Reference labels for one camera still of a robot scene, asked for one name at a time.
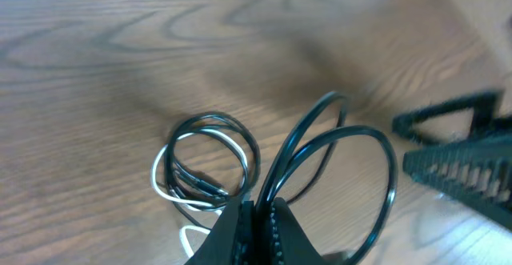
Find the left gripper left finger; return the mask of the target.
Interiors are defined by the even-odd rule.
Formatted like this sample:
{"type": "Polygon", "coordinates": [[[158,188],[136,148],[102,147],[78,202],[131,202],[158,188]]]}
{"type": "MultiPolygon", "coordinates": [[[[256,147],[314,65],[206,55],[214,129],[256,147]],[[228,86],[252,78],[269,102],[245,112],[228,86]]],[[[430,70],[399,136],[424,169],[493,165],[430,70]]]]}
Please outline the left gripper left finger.
{"type": "Polygon", "coordinates": [[[250,263],[250,201],[228,203],[203,245],[186,265],[242,265],[250,263]]]}

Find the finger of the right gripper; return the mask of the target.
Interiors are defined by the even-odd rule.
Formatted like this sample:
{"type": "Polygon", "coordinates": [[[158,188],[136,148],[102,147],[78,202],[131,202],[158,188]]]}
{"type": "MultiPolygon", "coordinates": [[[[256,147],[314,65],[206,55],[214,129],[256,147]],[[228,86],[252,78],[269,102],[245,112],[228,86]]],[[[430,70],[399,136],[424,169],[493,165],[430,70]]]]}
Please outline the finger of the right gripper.
{"type": "Polygon", "coordinates": [[[511,141],[481,140],[405,153],[403,171],[511,229],[511,141]]]}
{"type": "Polygon", "coordinates": [[[392,131],[421,145],[497,138],[504,135],[503,95],[483,90],[408,111],[393,118],[392,131]]]}

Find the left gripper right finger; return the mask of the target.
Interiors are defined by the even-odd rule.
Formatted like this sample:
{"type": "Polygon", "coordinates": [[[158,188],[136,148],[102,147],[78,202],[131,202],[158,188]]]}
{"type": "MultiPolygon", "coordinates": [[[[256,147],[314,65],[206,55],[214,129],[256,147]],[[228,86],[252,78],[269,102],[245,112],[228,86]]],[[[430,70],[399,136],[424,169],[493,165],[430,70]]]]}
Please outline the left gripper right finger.
{"type": "Polygon", "coordinates": [[[328,264],[314,249],[284,199],[276,198],[271,203],[268,213],[263,230],[266,264],[328,264]]]}

